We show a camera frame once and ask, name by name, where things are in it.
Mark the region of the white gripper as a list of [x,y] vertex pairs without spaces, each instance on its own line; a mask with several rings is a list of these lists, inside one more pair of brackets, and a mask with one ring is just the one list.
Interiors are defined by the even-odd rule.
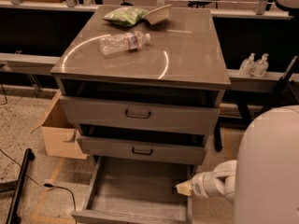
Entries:
[[178,194],[185,196],[194,195],[200,199],[216,197],[219,193],[215,186],[211,172],[203,172],[195,175],[191,180],[176,185]]

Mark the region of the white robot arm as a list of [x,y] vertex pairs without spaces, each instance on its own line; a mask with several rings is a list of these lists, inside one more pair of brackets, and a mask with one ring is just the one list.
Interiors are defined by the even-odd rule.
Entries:
[[234,224],[299,224],[299,105],[273,108],[245,130],[237,158],[176,185],[198,199],[224,197]]

